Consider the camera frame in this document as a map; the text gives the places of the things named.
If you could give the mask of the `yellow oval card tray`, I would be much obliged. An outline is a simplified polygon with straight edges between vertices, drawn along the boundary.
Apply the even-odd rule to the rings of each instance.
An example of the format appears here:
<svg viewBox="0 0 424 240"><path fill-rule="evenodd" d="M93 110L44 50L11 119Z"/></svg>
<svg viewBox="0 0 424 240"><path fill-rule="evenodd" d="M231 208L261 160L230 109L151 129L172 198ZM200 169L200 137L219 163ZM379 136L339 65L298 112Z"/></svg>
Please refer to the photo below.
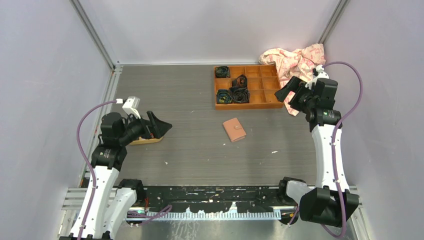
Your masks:
<svg viewBox="0 0 424 240"><path fill-rule="evenodd" d="M144 139L139 137L138 139L132 141L130 143L130 145L134 146L134 145L143 145L143 144L153 144L153 143L158 143L163 139L163 137L161 138L150 138L150 139Z"/></svg>

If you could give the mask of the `brown leather card holder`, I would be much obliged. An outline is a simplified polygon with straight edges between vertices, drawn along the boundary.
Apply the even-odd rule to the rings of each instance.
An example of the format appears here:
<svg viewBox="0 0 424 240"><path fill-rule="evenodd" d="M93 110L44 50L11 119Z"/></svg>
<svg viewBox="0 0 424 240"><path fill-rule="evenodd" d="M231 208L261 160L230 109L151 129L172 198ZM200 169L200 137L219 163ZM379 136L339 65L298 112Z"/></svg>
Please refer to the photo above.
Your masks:
<svg viewBox="0 0 424 240"><path fill-rule="evenodd" d="M229 119L222 125L232 143L244 139L247 135L237 118Z"/></svg>

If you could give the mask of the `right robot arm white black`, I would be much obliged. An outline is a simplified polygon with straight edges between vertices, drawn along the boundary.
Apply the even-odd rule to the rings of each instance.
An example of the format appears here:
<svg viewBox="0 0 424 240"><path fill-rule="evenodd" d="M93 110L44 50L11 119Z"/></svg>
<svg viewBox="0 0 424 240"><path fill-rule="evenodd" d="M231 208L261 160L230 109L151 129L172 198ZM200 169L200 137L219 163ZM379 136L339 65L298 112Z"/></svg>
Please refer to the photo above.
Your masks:
<svg viewBox="0 0 424 240"><path fill-rule="evenodd" d="M286 206L296 203L299 217L305 222L341 228L359 206L359 196L351 193L344 175L342 115L333 109L337 88L338 82L332 79L317 78L310 83L293 76L274 95L281 102L294 93L288 104L305 113L317 167L314 188L301 179L284 177L277 192L279 202Z"/></svg>

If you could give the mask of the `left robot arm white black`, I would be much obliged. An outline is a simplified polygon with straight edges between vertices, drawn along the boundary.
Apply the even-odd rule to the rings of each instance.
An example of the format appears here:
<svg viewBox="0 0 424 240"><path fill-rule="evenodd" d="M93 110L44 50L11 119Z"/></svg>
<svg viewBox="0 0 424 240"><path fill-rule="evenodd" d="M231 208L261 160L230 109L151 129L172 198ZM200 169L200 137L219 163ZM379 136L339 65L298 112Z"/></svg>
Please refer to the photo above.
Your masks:
<svg viewBox="0 0 424 240"><path fill-rule="evenodd" d="M127 155L127 145L143 139L160 139L173 126L158 119L152 111L148 119L126 118L110 112L101 119L99 144L91 155L90 186L87 188L81 210L69 235L63 240L112 240L131 206L141 206L146 200L143 182L123 179L110 195Z"/></svg>

